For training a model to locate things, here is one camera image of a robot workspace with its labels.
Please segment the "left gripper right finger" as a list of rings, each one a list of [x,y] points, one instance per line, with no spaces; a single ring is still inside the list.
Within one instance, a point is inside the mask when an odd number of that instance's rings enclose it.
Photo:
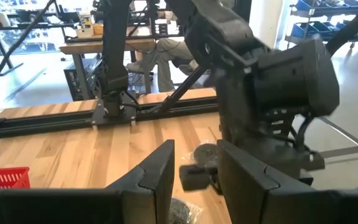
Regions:
[[[225,140],[217,148],[232,224],[358,224],[358,189],[316,190]]]

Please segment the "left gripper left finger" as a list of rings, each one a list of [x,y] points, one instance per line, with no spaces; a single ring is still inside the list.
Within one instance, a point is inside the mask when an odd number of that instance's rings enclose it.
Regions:
[[[175,143],[103,189],[0,190],[0,224],[168,224]]]

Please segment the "shelf with blue bins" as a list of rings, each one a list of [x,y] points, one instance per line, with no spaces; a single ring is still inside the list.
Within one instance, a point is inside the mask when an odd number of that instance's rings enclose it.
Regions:
[[[358,0],[293,0],[285,40],[298,44],[314,36],[330,41],[358,14]]]

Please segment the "person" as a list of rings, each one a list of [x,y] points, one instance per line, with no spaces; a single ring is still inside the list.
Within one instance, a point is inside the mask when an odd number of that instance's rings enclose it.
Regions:
[[[169,61],[174,59],[189,60],[189,66],[193,70],[198,67],[198,63],[184,41],[162,38],[157,42],[152,52],[143,54],[142,60],[128,63],[126,68],[130,72],[146,72],[157,66],[159,92],[174,91],[175,87],[171,79],[169,64]]]

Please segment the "red plastic basket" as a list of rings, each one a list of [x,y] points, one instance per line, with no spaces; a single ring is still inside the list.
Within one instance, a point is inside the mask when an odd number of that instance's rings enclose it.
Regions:
[[[0,189],[29,189],[29,168],[0,168]]]

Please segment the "wooden workbench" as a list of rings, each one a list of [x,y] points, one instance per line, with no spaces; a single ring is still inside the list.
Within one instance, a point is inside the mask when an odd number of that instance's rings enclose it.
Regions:
[[[127,34],[130,34],[131,31],[134,31],[134,33],[126,39],[125,51],[149,51],[155,47],[155,39],[151,36],[149,27],[140,27],[138,29],[134,26],[127,27]],[[83,65],[83,56],[84,54],[101,53],[103,51],[102,35],[94,35],[89,41],[80,39],[79,42],[65,43],[60,47],[60,51],[73,57],[76,71],[74,80],[78,80],[77,87],[80,89],[81,99],[93,99],[94,96],[87,81],[87,73]]]

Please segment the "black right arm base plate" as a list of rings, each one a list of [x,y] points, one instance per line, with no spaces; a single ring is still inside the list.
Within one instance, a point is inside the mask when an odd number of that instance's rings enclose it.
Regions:
[[[134,95],[134,91],[123,91],[118,95],[97,99],[92,124],[114,126],[135,121],[139,105],[135,102]]]

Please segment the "black aluminium table frame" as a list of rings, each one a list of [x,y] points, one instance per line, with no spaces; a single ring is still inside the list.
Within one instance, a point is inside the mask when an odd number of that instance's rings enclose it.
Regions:
[[[209,69],[214,70],[213,65],[199,66],[171,95],[167,96],[160,103],[140,104],[135,98],[135,93],[134,98],[135,102],[139,105],[139,109],[137,110],[135,121],[132,121],[131,123],[216,112],[218,110],[218,104],[215,96],[192,98],[189,100],[184,100],[182,98],[184,94],[190,90],[195,81]],[[118,95],[121,92],[111,92],[110,94],[100,95],[98,99]],[[70,113],[57,113],[11,119],[0,118],[0,139],[54,131],[99,127],[93,125],[91,122],[93,113],[94,108],[91,110]]]

